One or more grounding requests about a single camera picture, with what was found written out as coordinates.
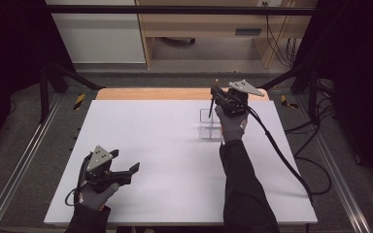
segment person's left hand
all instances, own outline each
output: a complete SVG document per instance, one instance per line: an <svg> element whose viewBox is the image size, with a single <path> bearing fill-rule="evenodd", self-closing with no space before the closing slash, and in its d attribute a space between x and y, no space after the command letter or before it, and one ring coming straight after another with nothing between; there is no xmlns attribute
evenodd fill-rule
<svg viewBox="0 0 373 233"><path fill-rule="evenodd" d="M79 203L93 211L102 211L105 203L118 189L119 184L113 183L104 192L97 193L95 188L87 183L81 188Z"/></svg>

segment wooden desk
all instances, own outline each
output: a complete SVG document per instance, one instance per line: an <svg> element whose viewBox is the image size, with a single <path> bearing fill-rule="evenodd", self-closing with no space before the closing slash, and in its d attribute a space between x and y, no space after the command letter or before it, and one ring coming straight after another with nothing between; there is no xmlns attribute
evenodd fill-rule
<svg viewBox="0 0 373 233"><path fill-rule="evenodd" d="M231 6L256 7L261 0L136 0L140 6ZM282 0L279 6L314 8L318 0ZM277 46L272 39L302 39L311 17L269 16L271 30L267 41L266 16L206 16L206 15L138 15L147 66L151 67L156 37L252 37L264 68L269 68ZM259 34L242 35L237 29L255 29Z"/></svg>
<svg viewBox="0 0 373 233"><path fill-rule="evenodd" d="M100 90L86 114L44 222L69 223L74 208L64 204L65 196L75 187L85 156L100 145L108 151L119 150L112 171L141 163L132 184L108 200L111 225L222 225L225 174L220 141L198 137L199 111L209 108L209 95L209 88ZM184 97L188 100L171 99ZM249 101L249 105L297 170L274 102L267 101L267 95L263 100ZM305 189L253 118L249 118L243 140L278 223L317 222Z"/></svg>

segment black fabric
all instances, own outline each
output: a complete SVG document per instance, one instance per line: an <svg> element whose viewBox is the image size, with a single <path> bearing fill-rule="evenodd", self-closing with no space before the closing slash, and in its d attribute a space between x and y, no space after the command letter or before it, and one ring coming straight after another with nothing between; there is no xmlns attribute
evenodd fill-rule
<svg viewBox="0 0 373 233"><path fill-rule="evenodd" d="M50 13L24 11L26 4L45 0L0 0L0 127L5 122L11 95L39 82L45 62L75 71Z"/></svg>
<svg viewBox="0 0 373 233"><path fill-rule="evenodd" d="M280 232L242 141L234 140L221 145L220 159L226 175L224 231Z"/></svg>
<svg viewBox="0 0 373 233"><path fill-rule="evenodd" d="M319 4L328 7L335 2ZM295 64L308 57L329 19L334 16L312 18ZM319 46L323 49L314 64L318 78L334 81L338 118L358 157L373 168L373 2L352 0L331 27L328 40Z"/></svg>
<svg viewBox="0 0 373 233"><path fill-rule="evenodd" d="M78 204L65 233L105 233L111 209L93 211Z"/></svg>

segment floor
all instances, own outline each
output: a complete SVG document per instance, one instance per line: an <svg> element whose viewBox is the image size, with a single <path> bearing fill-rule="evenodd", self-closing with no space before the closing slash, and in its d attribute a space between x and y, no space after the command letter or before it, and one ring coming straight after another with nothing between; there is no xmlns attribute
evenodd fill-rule
<svg viewBox="0 0 373 233"><path fill-rule="evenodd" d="M215 78L224 83L246 79L258 86L278 77L289 67L275 61L271 69L263 69L251 39L197 38L193 45L185 41L157 40L151 69L139 64L77 64L77 69L88 80L105 86L209 87ZM33 159L26 164L21 181L9 183L16 192L7 196L9 201L3 206L5 212L0 214L0 232L62 232L58 227L44 224L43 219L85 120L90 100L96 96L96 91L66 79L69 84L66 94L50 91L51 101L59 101L58 108L50 127L43 132L42 140L35 142L38 147L32 151ZM288 87L292 81L268 90L285 129L307 121L302 107L306 106L307 95L291 95ZM85 100L79 110L73 110L81 93L85 94ZM288 103L297 104L298 108L283 106L283 95ZM330 110L330 101L321 94L319 99L322 99L321 110L326 107ZM32 85L19 91L13 96L12 103L13 112L0 132L0 195L7 182L12 181L13 171L19 169L17 164L39 128L39 86ZM324 147L342 174L368 229L356 228L362 225L352 222L354 218L350 214L353 212L342 196L345 192L334 183L326 194L315 196L314 208L319 223L312 224L310 232L373 232L373 172L356 164L354 152L336 120L336 113L330 111L324 115L319 134L299 156L325 166L320 139L324 141ZM311 128L288 134L292 152L296 153L312 134ZM305 160L297 160L297 166L313 190L326 189L328 182L320 169ZM285 225L282 230L305 232L303 226Z"/></svg>

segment gray glove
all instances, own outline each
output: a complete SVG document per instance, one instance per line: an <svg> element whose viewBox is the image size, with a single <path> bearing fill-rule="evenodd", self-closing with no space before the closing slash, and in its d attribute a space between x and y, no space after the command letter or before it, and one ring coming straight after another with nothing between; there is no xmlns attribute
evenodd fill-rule
<svg viewBox="0 0 373 233"><path fill-rule="evenodd" d="M225 142L232 140L242 140L242 136L245 133L245 127L248 122L248 111L243 115L230 117L223 113L222 107L217 105L215 112L220 118L220 126L222 128L222 136Z"/></svg>
<svg viewBox="0 0 373 233"><path fill-rule="evenodd" d="M93 211L102 211L105 203L118 189L119 184L113 183L104 192L97 193L91 185L85 184L81 188L80 203Z"/></svg>

